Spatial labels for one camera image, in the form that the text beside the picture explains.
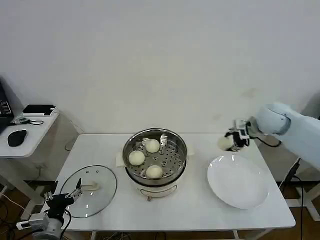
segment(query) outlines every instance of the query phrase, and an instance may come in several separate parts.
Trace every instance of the glass lid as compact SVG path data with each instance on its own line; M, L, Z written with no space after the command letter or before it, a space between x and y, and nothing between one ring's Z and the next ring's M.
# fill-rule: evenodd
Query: glass lid
M102 165L86 166L65 181L60 193L71 193L79 179L83 193L67 208L72 217L90 217L111 203L117 190L117 179L112 170Z

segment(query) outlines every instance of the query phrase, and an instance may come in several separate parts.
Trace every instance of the white table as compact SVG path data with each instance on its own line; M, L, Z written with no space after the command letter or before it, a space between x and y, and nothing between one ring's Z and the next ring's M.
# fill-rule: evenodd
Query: white table
M240 154L253 160L266 172L269 195L254 209L237 209L221 201L207 181L209 161L223 153L217 140L222 134L186 133L181 137L193 146L195 154L187 162L183 182L177 190L150 202L135 190L123 167L116 167L115 157L131 134L82 134L70 152L57 180L56 192L75 171L90 165L111 168L117 178L114 199L104 210L88 218L73 218L69 231L221 231L288 228L296 224L286 201L271 175L257 146Z
M8 126L0 134L0 175L31 200L26 207L28 212L31 212L35 205L43 204L44 199L38 193L41 189L39 188L38 192L36 192L30 186L28 186L20 177L20 174L16 171L10 159L26 158L32 155L52 124L57 119L58 115L59 112L57 111L51 116L27 117L31 121L42 120L43 124L22 124ZM9 134L18 130L27 130L27 135L24 139L24 142L20 146L11 147L8 145L8 136ZM4 193L6 189L7 187L4 187L1 193ZM28 217L29 216L26 214L26 212L24 212L21 216L22 219L28 219Z

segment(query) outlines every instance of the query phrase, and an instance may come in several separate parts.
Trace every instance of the computer mouse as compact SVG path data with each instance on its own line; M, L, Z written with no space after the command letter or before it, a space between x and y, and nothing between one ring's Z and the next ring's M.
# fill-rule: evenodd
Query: computer mouse
M10 133L10 135L8 136L9 146L17 147L21 145L24 142L26 135L27 135L27 130L19 130L19 131L14 131Z

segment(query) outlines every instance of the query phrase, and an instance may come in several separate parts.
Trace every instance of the floor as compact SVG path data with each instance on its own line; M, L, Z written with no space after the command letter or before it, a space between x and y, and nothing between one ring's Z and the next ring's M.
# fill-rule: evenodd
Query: floor
M32 187L36 187L37 184L31 183ZM314 183L304 183L304 188L308 191ZM17 189L9 190L6 192L6 195L12 199L13 201L17 202L18 204L25 207L28 203L28 198L24 196L23 193L18 191ZM287 186L284 190L284 197L285 198L298 198L298 193L295 189L294 185ZM314 205L317 209L320 210L320 197L316 198L313 201ZM261 240L300 240L300 222L301 222L301 209L300 208L291 208L290 209L295 221L296 225L292 228L286 229L276 229L272 232L266 234ZM8 226L13 227L14 223L20 220L20 215L22 211L21 209L16 206L15 204L11 203L4 197L0 199L0 240L16 240L17 238L23 236L27 233L27 230L9 230ZM302 221L303 221L303 240L320 240L320 222L315 222L310 217L308 211L304 208L302 212ZM240 231L239 236L244 237L249 231ZM90 239L91 233L90 232L82 232L81 233L85 239ZM211 231L211 232L131 232L131 233L121 233L115 234L112 238L108 239L113 232L99 232L96 236L97 240L205 240L205 239L225 239L233 238L233 233L231 231L222 232L222 231ZM32 237L24 238L26 240L31 240Z

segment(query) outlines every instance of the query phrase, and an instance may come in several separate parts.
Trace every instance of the white plate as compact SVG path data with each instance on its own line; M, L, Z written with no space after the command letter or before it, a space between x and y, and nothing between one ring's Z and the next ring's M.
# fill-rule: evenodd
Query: white plate
M269 193L260 168L240 155L226 154L213 159L207 178L221 200L239 209L261 205Z

